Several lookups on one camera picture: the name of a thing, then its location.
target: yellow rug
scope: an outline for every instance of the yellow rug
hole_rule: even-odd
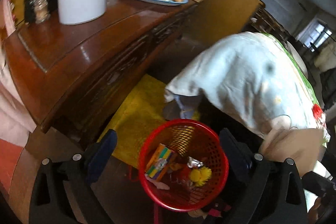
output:
[[[165,84],[145,75],[128,94],[99,140],[108,129],[118,135],[113,156],[137,168],[138,155],[147,136],[166,122],[162,117]]]

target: wooden cabinet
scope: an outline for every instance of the wooden cabinet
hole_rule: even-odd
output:
[[[91,22],[61,25],[55,12],[16,31],[4,44],[7,61],[34,121],[83,147],[93,142],[157,54],[182,34],[193,6],[108,0]]]

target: blanket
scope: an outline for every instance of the blanket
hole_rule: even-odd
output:
[[[201,94],[261,138],[272,128],[317,128],[314,91],[271,35],[245,32],[219,40],[165,90],[167,102]]]

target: metal rivet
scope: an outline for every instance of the metal rivet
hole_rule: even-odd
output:
[[[43,165],[47,165],[49,163],[49,159],[45,158],[43,161],[42,161],[42,164]]]
[[[81,154],[75,154],[73,157],[72,157],[72,159],[73,160],[80,160],[82,158],[82,155]]]
[[[256,154],[254,154],[254,158],[256,160],[263,160],[264,157],[262,156],[262,154],[256,153]]]
[[[291,158],[286,159],[286,162],[287,162],[289,165],[293,165],[293,164],[294,164],[294,160],[291,159]]]

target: red basket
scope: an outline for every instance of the red basket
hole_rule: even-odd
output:
[[[202,187],[188,191],[164,176],[162,182],[166,183],[170,190],[157,189],[145,178],[145,168],[160,143],[168,147],[175,145],[175,151],[194,159],[206,157],[204,165],[212,170],[209,181]],[[152,200],[169,210],[188,212],[208,205],[219,195],[226,183],[229,164],[214,131],[200,122],[178,119],[163,124],[149,135],[140,151],[138,167],[140,182]]]

